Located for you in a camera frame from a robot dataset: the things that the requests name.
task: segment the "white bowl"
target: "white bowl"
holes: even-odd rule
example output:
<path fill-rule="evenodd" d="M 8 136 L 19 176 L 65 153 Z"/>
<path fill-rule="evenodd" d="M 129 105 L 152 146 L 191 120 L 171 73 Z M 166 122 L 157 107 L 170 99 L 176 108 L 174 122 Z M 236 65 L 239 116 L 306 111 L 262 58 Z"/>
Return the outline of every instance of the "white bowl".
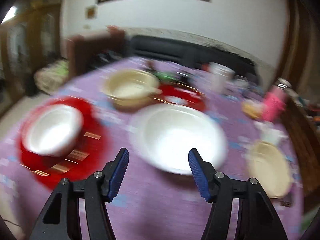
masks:
<path fill-rule="evenodd" d="M 53 105 L 29 126 L 23 145 L 38 155 L 60 157 L 75 146 L 82 126 L 83 115 L 78 109 Z"/>
<path fill-rule="evenodd" d="M 149 164 L 167 172 L 191 175 L 188 152 L 196 148 L 204 161 L 218 169 L 227 156 L 222 128 L 200 111 L 178 105 L 157 104 L 132 119 L 131 142 Z"/>

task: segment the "pink bottle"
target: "pink bottle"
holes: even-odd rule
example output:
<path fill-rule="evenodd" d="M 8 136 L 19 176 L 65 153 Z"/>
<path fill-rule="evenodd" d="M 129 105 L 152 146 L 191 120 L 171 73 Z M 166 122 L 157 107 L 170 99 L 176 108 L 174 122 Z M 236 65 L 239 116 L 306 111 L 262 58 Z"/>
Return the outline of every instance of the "pink bottle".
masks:
<path fill-rule="evenodd" d="M 278 82 L 272 86 L 263 100 L 265 105 L 261 117 L 263 120 L 273 122 L 284 111 L 287 98 L 285 90 L 290 87 L 291 84 L 287 80 L 278 78 Z"/>

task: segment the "table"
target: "table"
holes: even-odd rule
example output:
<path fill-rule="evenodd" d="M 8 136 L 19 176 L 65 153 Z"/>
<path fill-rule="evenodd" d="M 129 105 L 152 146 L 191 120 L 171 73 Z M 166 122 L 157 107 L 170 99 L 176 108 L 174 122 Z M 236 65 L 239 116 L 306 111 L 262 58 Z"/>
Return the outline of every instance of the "table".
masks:
<path fill-rule="evenodd" d="M 211 205 L 199 194 L 191 176 L 181 176 L 160 171 L 145 163 L 136 154 L 129 142 L 132 132 L 130 119 L 133 114 L 117 112 L 106 96 L 100 92 L 100 86 L 110 73 L 124 68 L 143 68 L 145 59 L 131 57 L 106 68 L 80 76 L 55 95 L 72 95 L 88 99 L 97 108 L 97 117 L 109 130 L 112 144 L 104 163 L 97 163 L 101 170 L 107 161 L 116 156 L 121 147 L 130 153 L 130 162 L 124 176 L 118 196 L 107 204 L 107 210 L 114 233 L 119 240 L 162 240 L 162 239 L 200 239 L 206 225 Z M 199 90 L 209 94 L 206 113 L 217 121 L 228 139 L 228 157 L 220 171 L 232 179 L 247 180 L 246 151 L 259 134 L 253 121 L 241 111 L 241 96 L 225 97 L 206 91 L 207 73 L 190 70 L 172 62 L 155 61 L 155 68 L 161 71 L 188 70 L 195 74 L 195 83 Z M 18 159 L 15 139 L 22 122 L 7 134 L 0 143 L 0 182 L 11 199 L 11 207 L 21 227 L 28 234 L 51 191 L 34 179 L 34 175 L 22 167 Z M 281 124 L 276 125 L 284 130 Z M 303 190 L 299 167 L 292 144 L 286 140 L 281 145 L 282 152 L 290 162 L 293 174 L 293 205 L 283 207 L 279 200 L 273 205 L 284 225 L 288 239 L 297 239 L 300 231 L 300 218 L 303 209 Z M 228 239 L 234 239 L 239 200 L 233 201 Z M 84 201 L 80 200 L 80 221 L 83 239 L 89 239 Z"/>

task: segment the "wooden door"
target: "wooden door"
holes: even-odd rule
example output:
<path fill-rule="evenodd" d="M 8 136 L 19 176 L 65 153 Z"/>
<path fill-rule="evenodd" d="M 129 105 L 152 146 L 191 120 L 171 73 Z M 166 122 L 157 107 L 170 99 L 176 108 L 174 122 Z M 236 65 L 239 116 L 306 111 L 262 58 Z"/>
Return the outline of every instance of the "wooden door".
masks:
<path fill-rule="evenodd" d="M 60 56 L 60 5 L 35 10 L 29 15 L 28 26 L 29 67 L 34 73 L 46 66 L 52 55 Z"/>
<path fill-rule="evenodd" d="M 0 28 L 1 58 L 6 88 L 13 102 L 24 94 L 23 75 L 29 71 L 28 17 L 17 16 Z"/>

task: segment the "black sofa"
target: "black sofa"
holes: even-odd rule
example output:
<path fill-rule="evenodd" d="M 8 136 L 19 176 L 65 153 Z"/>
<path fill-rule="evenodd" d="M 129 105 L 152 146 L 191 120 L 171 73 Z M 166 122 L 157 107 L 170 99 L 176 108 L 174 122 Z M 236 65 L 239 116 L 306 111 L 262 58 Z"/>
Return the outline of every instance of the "black sofa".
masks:
<path fill-rule="evenodd" d="M 127 49 L 127 56 L 167 60 L 189 68 L 201 69 L 202 64 L 216 62 L 233 69 L 235 75 L 246 77 L 248 73 L 251 73 L 257 77 L 256 81 L 260 84 L 260 78 L 255 71 L 255 64 L 251 60 L 215 47 L 137 35 L 131 38 Z"/>

